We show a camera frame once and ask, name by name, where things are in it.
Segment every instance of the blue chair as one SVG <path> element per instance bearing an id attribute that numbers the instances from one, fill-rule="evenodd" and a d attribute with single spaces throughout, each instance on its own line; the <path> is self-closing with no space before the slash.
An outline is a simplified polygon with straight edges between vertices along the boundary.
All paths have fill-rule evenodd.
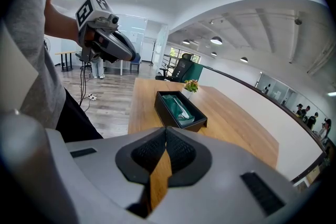
<path id="1" fill-rule="evenodd" d="M 135 59 L 131 61 L 131 64 L 130 64 L 130 73 L 132 73 L 132 65 L 136 65 L 138 66 L 138 74 L 139 74 L 140 59 L 141 59 L 140 54 L 136 53 Z"/>

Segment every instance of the green panel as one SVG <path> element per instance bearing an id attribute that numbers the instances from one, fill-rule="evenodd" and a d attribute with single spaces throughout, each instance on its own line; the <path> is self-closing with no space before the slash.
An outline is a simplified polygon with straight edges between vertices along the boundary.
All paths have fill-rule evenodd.
<path id="1" fill-rule="evenodd" d="M 203 69 L 202 65 L 200 65 L 199 63 L 194 63 L 187 71 L 187 73 L 183 76 L 182 82 L 191 79 L 198 80 L 201 75 L 202 69 Z"/>

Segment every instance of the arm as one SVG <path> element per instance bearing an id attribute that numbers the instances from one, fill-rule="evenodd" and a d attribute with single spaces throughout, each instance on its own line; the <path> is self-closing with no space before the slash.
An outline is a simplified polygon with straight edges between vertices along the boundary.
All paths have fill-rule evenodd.
<path id="1" fill-rule="evenodd" d="M 75 19 L 59 13 L 52 5 L 51 0 L 46 0 L 44 15 L 46 19 L 45 34 L 58 38 L 71 39 L 80 45 L 78 43 L 78 27 Z"/>

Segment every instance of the door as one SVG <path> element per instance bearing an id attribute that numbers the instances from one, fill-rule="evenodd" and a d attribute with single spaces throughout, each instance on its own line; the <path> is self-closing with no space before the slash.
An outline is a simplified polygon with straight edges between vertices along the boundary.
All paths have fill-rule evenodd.
<path id="1" fill-rule="evenodd" d="M 152 43 L 144 42 L 142 44 L 142 51 L 141 51 L 141 61 L 148 61 L 152 60 L 154 45 Z"/>

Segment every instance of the window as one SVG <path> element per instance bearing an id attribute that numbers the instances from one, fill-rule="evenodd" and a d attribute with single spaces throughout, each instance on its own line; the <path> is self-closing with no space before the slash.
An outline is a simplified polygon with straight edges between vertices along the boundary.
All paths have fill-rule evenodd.
<path id="1" fill-rule="evenodd" d="M 170 49 L 170 56 L 172 57 L 178 57 L 181 58 L 183 54 L 191 54 L 190 52 L 187 52 L 185 50 L 180 50 L 180 49 L 176 49 L 176 48 L 171 48 Z M 193 56 L 191 57 L 191 60 L 195 63 L 198 63 L 200 60 L 200 56 L 196 55 L 196 54 L 192 54 Z"/>

